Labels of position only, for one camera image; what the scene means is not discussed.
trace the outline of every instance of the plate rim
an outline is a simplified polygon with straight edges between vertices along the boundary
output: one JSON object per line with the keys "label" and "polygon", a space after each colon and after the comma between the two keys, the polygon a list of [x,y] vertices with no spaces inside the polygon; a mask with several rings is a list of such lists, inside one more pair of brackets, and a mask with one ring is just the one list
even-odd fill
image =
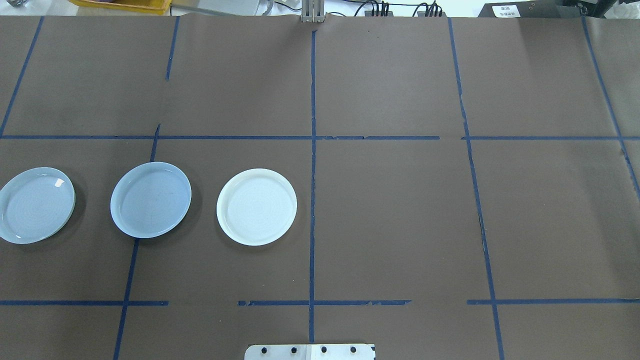
{"label": "plate rim", "polygon": [[[233,236],[230,233],[233,233],[226,225],[223,225],[225,222],[223,221],[223,209],[222,209],[222,200],[227,198],[229,193],[230,193],[230,187],[235,185],[235,183],[237,182],[237,178],[238,177],[245,177],[248,174],[255,172],[256,174],[269,174],[272,177],[274,177],[275,179],[284,181],[284,183],[286,185],[288,185],[287,192],[289,192],[288,190],[291,190],[291,193],[293,194],[293,201],[294,201],[294,210],[293,210],[293,215],[291,217],[291,220],[288,221],[287,226],[285,227],[284,231],[282,232],[282,234],[279,234],[278,236],[272,236],[271,238],[268,238],[267,240],[261,241],[259,243],[250,243],[248,241],[245,241],[244,238],[241,237],[236,237]],[[298,195],[296,194],[296,190],[293,188],[293,185],[291,184],[291,182],[284,177],[282,174],[280,174],[277,171],[268,169],[268,168],[250,168],[244,171],[241,171],[239,173],[237,173],[236,175],[232,176],[226,183],[225,185],[222,187],[222,190],[220,190],[220,194],[218,195],[218,201],[216,202],[216,218],[218,219],[218,224],[220,225],[220,227],[222,228],[222,231],[233,241],[240,243],[242,245],[247,245],[247,246],[263,246],[263,245],[267,245],[270,243],[273,243],[274,241],[276,241],[277,239],[280,239],[281,237],[284,236],[284,234],[287,233],[287,231],[289,231],[289,229],[291,228],[291,226],[293,225],[293,222],[296,219],[296,215],[298,214]]]}
{"label": "plate rim", "polygon": [[[162,167],[168,167],[171,170],[174,170],[174,172],[177,172],[180,177],[183,177],[184,180],[186,181],[186,184],[188,186],[189,189],[189,199],[187,201],[187,206],[184,210],[184,212],[180,215],[180,217],[169,227],[167,227],[166,229],[163,229],[162,231],[159,231],[157,233],[153,233],[153,234],[148,234],[148,233],[137,233],[136,231],[132,231],[131,228],[128,228],[127,226],[125,226],[125,224],[123,224],[123,222],[121,223],[119,220],[116,220],[116,217],[114,216],[114,212],[119,213],[119,211],[115,211],[116,209],[116,191],[119,188],[122,188],[125,183],[125,179],[127,177],[131,177],[131,173],[132,172],[136,172],[136,171],[140,171],[141,168],[145,168],[145,167],[158,167],[161,166]],[[187,215],[187,212],[189,212],[189,208],[191,207],[191,198],[193,197],[193,191],[191,189],[191,181],[189,181],[189,177],[177,166],[175,166],[174,164],[171,163],[166,163],[163,161],[149,161],[146,163],[142,163],[138,166],[133,167],[132,169],[130,169],[129,171],[127,171],[117,182],[116,186],[114,186],[113,191],[111,192],[111,200],[109,202],[109,212],[111,213],[111,219],[113,221],[113,223],[116,225],[116,227],[118,227],[118,229],[129,235],[132,236],[133,238],[138,238],[138,239],[151,239],[151,238],[156,238],[160,235],[164,235],[166,233],[168,233],[169,231],[171,231],[174,227],[178,226],[179,223],[182,222],[182,220],[184,219],[184,217]]]}
{"label": "plate rim", "polygon": [[[69,179],[69,176],[67,176],[63,171],[58,170],[57,168],[52,168],[52,167],[35,167],[35,168],[27,169],[27,170],[17,174],[11,180],[9,180],[6,184],[4,184],[2,189],[0,189],[0,193],[3,193],[5,191],[9,191],[8,187],[11,187],[11,186],[15,185],[15,183],[20,181],[20,179],[22,177],[25,177],[25,176],[29,175],[32,172],[46,172],[45,175],[57,176],[58,179],[62,179],[64,181],[68,181],[69,185],[71,186],[71,193],[73,195],[73,201],[71,203],[71,207],[70,207],[70,209],[68,211],[68,214],[66,215],[64,221],[62,221],[60,226],[55,231],[51,232],[50,234],[47,233],[47,235],[45,235],[45,236],[41,236],[41,237],[39,237],[39,238],[37,238],[37,239],[35,239],[33,241],[27,241],[27,242],[12,241],[12,240],[6,239],[4,236],[0,236],[0,238],[4,239],[5,241],[10,242],[10,243],[14,243],[14,244],[17,244],[17,245],[27,245],[27,244],[30,244],[30,243],[36,243],[38,241],[42,241],[44,239],[50,238],[51,236],[54,236],[58,231],[62,230],[62,228],[67,224],[67,222],[71,218],[71,215],[73,215],[74,209],[76,208],[76,188],[74,187],[73,182],[71,181],[71,179]],[[0,209],[0,215],[2,215],[4,217],[4,206],[2,207],[2,209]],[[2,224],[0,224],[0,229],[4,229],[4,226]]]}

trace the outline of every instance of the brown table surface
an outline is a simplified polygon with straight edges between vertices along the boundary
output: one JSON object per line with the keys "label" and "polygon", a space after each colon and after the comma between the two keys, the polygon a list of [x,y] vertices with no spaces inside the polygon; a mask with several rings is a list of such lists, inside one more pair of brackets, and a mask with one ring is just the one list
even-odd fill
{"label": "brown table surface", "polygon": [[[0,241],[0,359],[310,342],[371,343],[378,359],[637,359],[639,31],[0,17],[0,183],[49,166],[77,196],[51,238]],[[135,240],[109,199],[150,160],[181,168],[193,200],[174,230]],[[216,219],[222,186],[255,167],[298,196],[293,226],[258,248]]]}

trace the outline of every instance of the blue tape line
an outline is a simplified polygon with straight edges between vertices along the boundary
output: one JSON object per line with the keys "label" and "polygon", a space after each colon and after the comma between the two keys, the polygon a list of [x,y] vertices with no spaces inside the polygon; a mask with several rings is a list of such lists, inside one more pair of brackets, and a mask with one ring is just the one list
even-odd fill
{"label": "blue tape line", "polygon": [[439,136],[318,136],[318,140],[439,140]]}
{"label": "blue tape line", "polygon": [[173,26],[173,40],[171,40],[171,51],[169,52],[169,61],[166,64],[165,80],[169,81],[169,75],[171,75],[171,64],[173,63],[173,51],[175,50],[175,39],[178,37],[178,25],[180,24],[180,17],[175,17],[175,25]]}
{"label": "blue tape line", "polygon": [[129,301],[127,306],[169,306],[166,300],[161,301]]}
{"label": "blue tape line", "polygon": [[[495,289],[493,287],[493,275],[491,272],[491,261],[489,258],[489,247],[486,243],[486,231],[484,230],[484,217],[482,213],[482,204],[480,203],[480,191],[478,190],[478,183],[476,177],[476,166],[474,165],[474,159],[471,149],[471,134],[469,133],[469,126],[467,121],[467,112],[465,111],[465,105],[462,101],[462,81],[460,79],[460,67],[458,66],[458,55],[456,53],[456,41],[453,35],[453,22],[451,18],[447,18],[449,21],[449,36],[451,37],[451,52],[453,54],[453,64],[456,70],[456,82],[458,83],[458,96],[460,98],[460,111],[462,112],[462,119],[465,127],[465,138],[467,143],[467,152],[469,157],[469,167],[471,168],[471,179],[473,180],[474,193],[476,195],[476,208],[478,213],[478,220],[480,221],[480,232],[482,234],[482,244],[484,250],[484,265],[486,267],[486,277],[489,284],[489,294],[491,299],[495,300]],[[500,360],[504,360],[504,349],[502,347],[502,332],[500,331],[500,320],[498,317],[498,307],[493,304],[493,326],[495,328],[495,338],[498,344],[498,355]]]}
{"label": "blue tape line", "polygon": [[619,140],[616,136],[471,136],[471,140],[576,140],[576,141],[606,141]]}
{"label": "blue tape line", "polygon": [[124,333],[124,323],[127,319],[127,308],[129,307],[129,295],[131,294],[131,283],[133,282],[133,272],[136,268],[136,257],[138,256],[138,245],[140,239],[136,238],[133,243],[133,252],[131,253],[131,264],[129,265],[129,276],[127,278],[127,287],[124,291],[124,301],[122,304],[122,312],[120,313],[120,325],[118,326],[118,337],[116,338],[116,347],[113,351],[113,360],[117,360],[120,356],[120,344],[122,344],[122,334]]}
{"label": "blue tape line", "polygon": [[309,343],[315,342],[316,290],[316,31],[311,32],[311,229],[309,243]]}
{"label": "blue tape line", "polygon": [[149,157],[149,162],[152,163],[156,160],[156,148],[158,146],[158,138],[160,135],[160,124],[156,128],[156,133],[154,134],[154,144],[151,146],[151,157]]}
{"label": "blue tape line", "polygon": [[[411,300],[314,300],[315,306],[404,306]],[[307,300],[250,300],[239,301],[238,306],[308,306]]]}
{"label": "blue tape line", "polygon": [[316,300],[317,306],[404,306],[411,300]]}
{"label": "blue tape line", "polygon": [[238,306],[308,306],[308,300],[250,300],[239,301]]}
{"label": "blue tape line", "polygon": [[[0,300],[0,306],[122,306],[119,300]],[[129,306],[168,306],[168,301],[130,301]]]}
{"label": "blue tape line", "polygon": [[634,189],[636,190],[636,197],[638,198],[638,200],[640,200],[640,187],[638,187],[638,180],[636,177],[636,173],[634,172],[634,168],[631,165],[631,160],[629,159],[629,154],[627,152],[627,146],[625,145],[625,141],[623,140],[622,133],[620,132],[620,126],[618,125],[618,119],[616,118],[616,114],[613,112],[613,106],[611,106],[609,93],[607,92],[607,88],[604,86],[604,80],[602,79],[602,74],[600,73],[598,60],[596,60],[596,55],[593,52],[593,47],[591,46],[591,37],[589,36],[587,20],[585,19],[584,16],[582,16],[582,29],[584,30],[584,37],[587,40],[587,46],[589,47],[589,53],[591,54],[591,61],[593,62],[593,68],[596,70],[596,75],[598,76],[598,82],[600,83],[602,94],[604,95],[604,99],[607,102],[607,109],[609,109],[609,115],[611,116],[611,121],[613,122],[613,126],[616,129],[616,134],[618,135],[618,140],[620,141],[620,147],[622,148],[622,153],[624,154],[625,161],[627,162],[629,175],[631,176],[631,181],[633,182]]}
{"label": "blue tape line", "polygon": [[640,304],[640,299],[496,299],[467,300],[467,305]]}
{"label": "blue tape line", "polygon": [[162,135],[161,140],[311,140],[311,136],[268,135]]}
{"label": "blue tape line", "polygon": [[122,306],[122,301],[91,300],[0,300],[0,306]]}
{"label": "blue tape line", "polygon": [[149,135],[4,135],[14,140],[150,140]]}
{"label": "blue tape line", "polygon": [[18,95],[18,90],[20,90],[20,84],[22,83],[24,72],[27,70],[27,65],[29,64],[29,59],[31,59],[33,48],[36,46],[36,41],[38,40],[38,35],[40,34],[40,30],[42,29],[43,22],[44,16],[41,16],[40,21],[38,22],[38,27],[36,28],[36,33],[33,35],[33,39],[31,40],[31,46],[29,47],[29,51],[27,52],[27,57],[24,59],[24,63],[22,64],[22,70],[20,70],[18,81],[16,81],[15,83],[15,88],[13,88],[13,94],[11,95],[11,100],[9,100],[9,106],[7,106],[6,112],[4,113],[4,119],[2,121],[2,125],[0,125],[0,136],[4,134],[4,128],[6,127],[7,121],[9,121],[9,115],[11,114],[11,109],[13,108],[13,102],[15,101],[15,97]]}

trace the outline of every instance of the plate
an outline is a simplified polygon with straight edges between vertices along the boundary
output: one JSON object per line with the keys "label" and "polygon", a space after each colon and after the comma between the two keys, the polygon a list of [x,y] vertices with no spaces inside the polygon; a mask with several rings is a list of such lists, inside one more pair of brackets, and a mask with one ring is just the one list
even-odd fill
{"label": "plate", "polygon": [[265,245],[279,239],[296,218],[296,192],[273,170],[253,168],[229,180],[218,197],[216,212],[222,230],[244,245]]}
{"label": "plate", "polygon": [[134,167],[111,195],[111,218],[123,233],[154,238],[182,221],[191,204],[191,184],[179,168],[160,161]]}
{"label": "plate", "polygon": [[0,190],[0,236],[29,244],[57,233],[76,205],[76,192],[62,171],[38,167],[18,174]]}

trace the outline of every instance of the black cable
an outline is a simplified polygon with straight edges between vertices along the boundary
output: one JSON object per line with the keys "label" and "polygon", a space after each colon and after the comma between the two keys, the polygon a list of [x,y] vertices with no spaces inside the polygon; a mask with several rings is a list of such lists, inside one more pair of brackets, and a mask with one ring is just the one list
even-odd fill
{"label": "black cable", "polygon": [[289,10],[291,10],[292,12],[298,12],[298,11],[302,10],[302,8],[300,8],[300,9],[294,9],[294,8],[292,8],[291,6],[289,6],[289,5],[287,5],[287,4],[279,3],[278,1],[274,1],[274,2],[275,2],[276,4],[278,4],[278,5],[282,5],[282,6],[286,7],[286,8],[288,8],[288,9],[289,9]]}
{"label": "black cable", "polygon": [[[342,1],[346,1],[347,3],[356,3],[356,4],[368,3],[368,1],[359,1],[359,0],[342,0]],[[415,4],[389,4],[389,5],[393,5],[393,6],[415,6]]]}
{"label": "black cable", "polygon": [[418,9],[419,9],[419,8],[420,8],[420,6],[422,6],[422,5],[426,6],[426,7],[427,7],[426,12],[429,12],[429,4],[427,4],[427,3],[421,3],[420,5],[418,5],[418,6],[416,6],[416,7],[415,7],[415,10],[413,11],[413,15],[411,15],[411,17],[414,17],[414,16],[415,16],[415,14],[417,14],[417,13],[418,13]]}
{"label": "black cable", "polygon": [[438,17],[442,16],[442,7],[436,3],[436,0],[433,0],[433,4],[429,7],[428,13],[425,13],[424,16],[428,17]]}
{"label": "black cable", "polygon": [[365,6],[366,4],[371,3],[371,13],[373,14],[373,11],[375,9],[375,6],[378,5],[378,2],[375,0],[366,0],[364,3],[362,3],[359,7],[358,10],[356,10],[356,13],[353,14],[353,16],[358,16],[358,12],[360,11],[360,9],[362,9],[363,6]]}

